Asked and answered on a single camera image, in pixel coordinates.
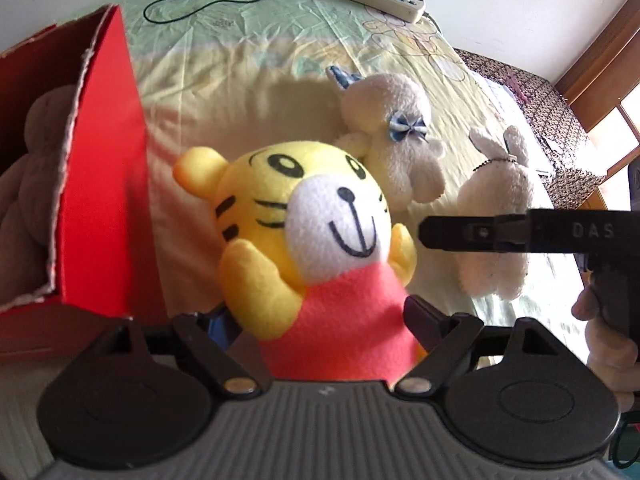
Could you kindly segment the person's right hand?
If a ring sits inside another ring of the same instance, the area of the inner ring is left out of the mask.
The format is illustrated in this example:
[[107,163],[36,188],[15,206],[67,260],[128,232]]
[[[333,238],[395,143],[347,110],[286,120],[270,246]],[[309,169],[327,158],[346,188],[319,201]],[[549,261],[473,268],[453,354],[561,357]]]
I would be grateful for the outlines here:
[[640,386],[638,346],[603,321],[600,302],[590,285],[579,294],[572,315],[587,322],[587,366],[614,393],[620,411],[632,411]]

